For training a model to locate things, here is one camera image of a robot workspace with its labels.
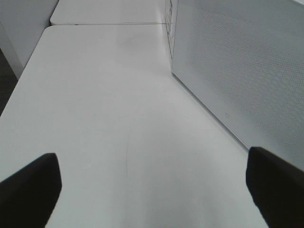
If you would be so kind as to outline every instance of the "white table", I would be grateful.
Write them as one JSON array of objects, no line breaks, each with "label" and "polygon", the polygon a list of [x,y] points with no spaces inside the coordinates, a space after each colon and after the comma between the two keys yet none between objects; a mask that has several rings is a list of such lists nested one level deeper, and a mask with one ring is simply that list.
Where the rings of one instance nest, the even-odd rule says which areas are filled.
[{"label": "white table", "polygon": [[160,24],[165,0],[60,0],[53,25]]},{"label": "white table", "polygon": [[0,118],[0,180],[56,152],[47,228],[266,228],[247,152],[170,71],[162,25],[53,26]]}]

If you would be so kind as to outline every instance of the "dark floor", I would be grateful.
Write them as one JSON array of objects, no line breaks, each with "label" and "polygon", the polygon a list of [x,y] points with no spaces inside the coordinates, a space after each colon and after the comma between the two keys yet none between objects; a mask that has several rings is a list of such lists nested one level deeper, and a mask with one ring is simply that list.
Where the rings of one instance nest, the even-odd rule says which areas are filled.
[{"label": "dark floor", "polygon": [[0,50],[0,115],[17,84],[17,78]]}]

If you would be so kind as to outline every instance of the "perforated panel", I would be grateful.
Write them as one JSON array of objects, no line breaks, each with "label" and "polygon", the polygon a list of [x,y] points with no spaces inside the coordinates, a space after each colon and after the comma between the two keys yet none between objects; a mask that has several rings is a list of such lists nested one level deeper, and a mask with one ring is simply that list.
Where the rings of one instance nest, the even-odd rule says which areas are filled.
[{"label": "perforated panel", "polygon": [[173,72],[247,147],[304,170],[304,7],[180,0]]}]

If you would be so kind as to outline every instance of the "black object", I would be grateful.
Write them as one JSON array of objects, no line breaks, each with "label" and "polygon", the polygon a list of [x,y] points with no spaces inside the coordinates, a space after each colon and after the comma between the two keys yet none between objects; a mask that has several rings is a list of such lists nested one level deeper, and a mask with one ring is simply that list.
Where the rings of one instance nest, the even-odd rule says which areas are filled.
[{"label": "black object", "polygon": [[304,228],[304,172],[263,148],[253,147],[246,184],[270,228]]},{"label": "black object", "polygon": [[0,183],[0,228],[43,228],[61,191],[57,156],[47,153]]}]

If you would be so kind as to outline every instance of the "white wall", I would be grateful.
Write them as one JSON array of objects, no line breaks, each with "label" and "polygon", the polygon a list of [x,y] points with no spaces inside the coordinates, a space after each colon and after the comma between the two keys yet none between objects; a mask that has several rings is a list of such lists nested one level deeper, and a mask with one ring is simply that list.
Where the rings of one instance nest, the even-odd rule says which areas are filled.
[{"label": "white wall", "polygon": [[19,79],[58,0],[0,0],[0,48]]}]

